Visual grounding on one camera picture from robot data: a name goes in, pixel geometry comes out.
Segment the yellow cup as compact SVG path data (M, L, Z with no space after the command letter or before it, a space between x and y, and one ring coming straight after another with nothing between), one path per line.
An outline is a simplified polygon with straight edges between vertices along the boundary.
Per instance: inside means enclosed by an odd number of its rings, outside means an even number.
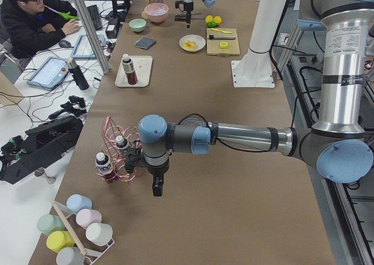
M74 239L72 238L69 231L66 230L58 230L52 232L51 234L49 234L46 241L47 248L55 253L59 253L63 248L73 247L74 245Z

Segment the wooden cutting board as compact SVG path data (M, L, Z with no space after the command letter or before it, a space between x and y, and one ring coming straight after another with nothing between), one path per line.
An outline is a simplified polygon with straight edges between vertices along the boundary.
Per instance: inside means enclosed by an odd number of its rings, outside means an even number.
M229 34L206 29L206 54L210 56L239 56L240 47L237 29L220 28Z

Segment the white plate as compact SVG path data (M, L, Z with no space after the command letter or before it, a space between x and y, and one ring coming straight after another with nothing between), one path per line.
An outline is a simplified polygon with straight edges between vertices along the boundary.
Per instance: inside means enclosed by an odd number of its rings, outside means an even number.
M182 43L187 41L187 40L190 40L190 41L194 41L196 42L196 49L195 50L186 50L182 47ZM202 37L202 36L199 36L199 35L186 35L186 36L183 36L180 38L179 40L179 46L185 50L185 51L188 51L188 52L197 52L197 51L200 51L202 50L206 45L206 41L205 39Z

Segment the bottle in rack upper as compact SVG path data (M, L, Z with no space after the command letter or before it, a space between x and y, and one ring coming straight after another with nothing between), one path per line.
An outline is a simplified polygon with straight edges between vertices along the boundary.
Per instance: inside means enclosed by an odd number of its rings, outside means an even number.
M122 135L118 135L115 138L115 142L116 142L116 149L119 155L125 158L128 152L128 148L130 147L129 141L126 138L124 138Z

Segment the yellow plastic knife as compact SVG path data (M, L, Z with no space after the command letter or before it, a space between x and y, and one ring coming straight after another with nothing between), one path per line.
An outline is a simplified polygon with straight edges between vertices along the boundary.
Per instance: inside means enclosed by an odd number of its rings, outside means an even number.
M223 33L223 34L232 34L233 33L232 31L217 29L217 28L211 28L210 30L214 31L214 32L220 32L220 33Z

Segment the black keyboard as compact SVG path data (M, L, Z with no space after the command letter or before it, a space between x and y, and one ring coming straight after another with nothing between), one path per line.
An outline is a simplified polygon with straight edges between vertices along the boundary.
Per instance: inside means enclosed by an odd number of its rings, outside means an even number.
M91 18L91 21L93 23L94 29L95 30L102 29L101 16L98 11L98 6L91 5L91 6L87 6L86 8L89 13L89 17Z

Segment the teach pendant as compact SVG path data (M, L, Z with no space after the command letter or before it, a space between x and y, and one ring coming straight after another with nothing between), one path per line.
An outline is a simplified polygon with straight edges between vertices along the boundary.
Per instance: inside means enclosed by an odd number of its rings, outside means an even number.
M60 85L68 75L68 66L63 58L49 57L28 79L27 84L44 90Z
M71 57L77 60L92 60L96 59L95 53L91 48L91 44L87 35L80 35L73 48Z

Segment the white cup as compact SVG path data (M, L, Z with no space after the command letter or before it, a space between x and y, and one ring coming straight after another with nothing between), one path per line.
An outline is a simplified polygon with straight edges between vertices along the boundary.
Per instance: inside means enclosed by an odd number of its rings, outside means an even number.
M90 224L85 232L86 238L97 246L104 246L112 240L113 229L107 223Z

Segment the seated person in black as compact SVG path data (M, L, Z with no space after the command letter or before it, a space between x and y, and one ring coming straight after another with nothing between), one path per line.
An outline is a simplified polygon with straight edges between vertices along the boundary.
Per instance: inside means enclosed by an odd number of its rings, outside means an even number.
M2 0L1 20L9 34L13 56L19 60L32 58L79 31L77 20L64 19L59 12L77 16L67 1Z

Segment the yellow lemon upper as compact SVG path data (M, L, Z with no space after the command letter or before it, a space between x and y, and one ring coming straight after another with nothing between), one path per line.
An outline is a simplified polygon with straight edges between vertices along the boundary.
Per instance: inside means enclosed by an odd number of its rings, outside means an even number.
M214 22L214 17L212 15L207 15L205 17L205 23L208 24L208 23L211 23L211 22Z

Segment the black thermos bottle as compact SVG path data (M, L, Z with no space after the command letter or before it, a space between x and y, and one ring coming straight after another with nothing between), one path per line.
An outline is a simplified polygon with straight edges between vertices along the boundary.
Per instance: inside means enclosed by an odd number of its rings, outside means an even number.
M86 78L84 77L84 74L80 66L76 63L76 61L72 57L66 58L65 62L78 88L80 90L87 90L89 88L89 84Z

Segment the pink cup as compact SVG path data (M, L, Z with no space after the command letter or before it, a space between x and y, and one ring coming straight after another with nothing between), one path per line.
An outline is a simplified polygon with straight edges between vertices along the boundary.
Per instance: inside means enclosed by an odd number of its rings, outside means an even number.
M93 223L101 223L102 214L94 209L82 209L76 214L75 220L80 227L87 229Z

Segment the grey folded cloth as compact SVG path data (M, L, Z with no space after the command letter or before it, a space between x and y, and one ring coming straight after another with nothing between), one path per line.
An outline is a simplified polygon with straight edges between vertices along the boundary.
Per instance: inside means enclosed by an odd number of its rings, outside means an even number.
M135 42L135 46L139 49L148 50L150 47L156 44L156 41L148 37L142 37Z

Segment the teach pendant far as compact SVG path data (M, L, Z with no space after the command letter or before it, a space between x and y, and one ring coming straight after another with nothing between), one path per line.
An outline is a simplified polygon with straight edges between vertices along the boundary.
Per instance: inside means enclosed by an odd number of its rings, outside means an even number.
M91 44L87 35L80 35L73 48L71 57L77 60L92 60L96 59L95 53L91 48Z

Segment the green lime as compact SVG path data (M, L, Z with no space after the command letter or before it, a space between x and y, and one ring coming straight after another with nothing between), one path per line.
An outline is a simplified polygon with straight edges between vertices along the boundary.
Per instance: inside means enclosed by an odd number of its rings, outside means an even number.
M215 22L209 22L208 24L207 24L207 27L208 28L215 28L217 26L217 24L215 23Z

